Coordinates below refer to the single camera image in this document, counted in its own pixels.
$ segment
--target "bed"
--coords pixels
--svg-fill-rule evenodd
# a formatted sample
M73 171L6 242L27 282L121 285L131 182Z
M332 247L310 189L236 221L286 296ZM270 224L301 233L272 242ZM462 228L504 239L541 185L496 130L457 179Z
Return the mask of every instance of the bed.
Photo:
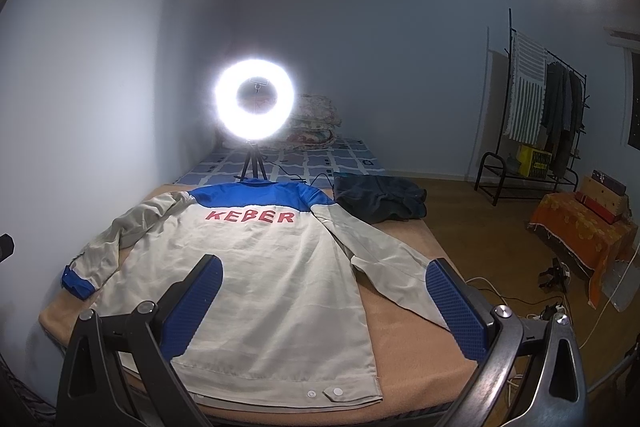
M308 152L263 151L271 165L268 177L273 181L290 181L300 176L322 187L329 196L329 182L334 172L383 174L384 169L360 140L342 140L328 150ZM163 185L148 195L153 197L172 190L190 190L196 186L233 182L244 161L244 153L227 150L212 153L203 162L177 180ZM283 174L280 167L290 174ZM435 259L446 253L422 220L407 222L385 221L376 227L400 239L415 250ZM119 264L126 260L131 249L120 251ZM378 378L384 399L361 409L316 413L256 413L216 409L200 404L200 408L214 422L260 425L360 425L382 419L435 420L456 399L476 363L465 359L452 334L412 312L398 307L377 293L363 274L356 274L362 303L366 311ZM61 290L42 311L42 327L60 346L68 344L79 312L91 306L95 293L86 301ZM134 389L142 391L142 383L135 375L128 375Z

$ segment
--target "patterned bed sheet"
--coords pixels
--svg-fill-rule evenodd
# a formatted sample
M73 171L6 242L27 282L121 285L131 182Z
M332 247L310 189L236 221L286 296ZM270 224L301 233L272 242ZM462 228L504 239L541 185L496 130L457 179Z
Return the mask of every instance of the patterned bed sheet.
M362 140L338 138L331 147L312 151L260 149L260 152L267 178L272 182L300 181L302 178L314 187L327 188L334 183L334 172L385 174L385 169ZM235 176L242 171L245 155L246 150L241 148L212 152L175 183L203 186L237 182Z

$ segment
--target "textured blue pad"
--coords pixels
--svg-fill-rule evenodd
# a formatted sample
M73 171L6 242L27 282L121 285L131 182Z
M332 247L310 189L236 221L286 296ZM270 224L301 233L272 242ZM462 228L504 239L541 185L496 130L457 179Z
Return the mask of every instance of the textured blue pad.
M427 266L426 285L463 355L484 360L489 349L484 325L437 261Z
M213 256L167 317L162 327L160 352L165 360L187 350L193 335L222 285L222 261Z

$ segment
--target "black box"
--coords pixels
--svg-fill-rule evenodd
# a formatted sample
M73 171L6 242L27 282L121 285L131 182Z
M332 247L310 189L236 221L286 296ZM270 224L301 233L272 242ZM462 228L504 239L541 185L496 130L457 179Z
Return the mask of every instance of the black box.
M609 190L612 190L619 196L624 196L626 192L626 186L620 183L618 180L613 179L611 176L607 176L604 172L593 171L591 177L597 182L603 184Z

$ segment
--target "small table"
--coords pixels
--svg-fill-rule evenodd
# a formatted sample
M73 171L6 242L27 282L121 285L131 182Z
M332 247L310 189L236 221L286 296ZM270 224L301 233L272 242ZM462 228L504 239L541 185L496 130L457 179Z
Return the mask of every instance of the small table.
M610 225L578 202L573 192L547 194L533 212L529 227L544 227L587 268L589 304L598 307L602 276L616 259L630 261L638 226L620 220Z

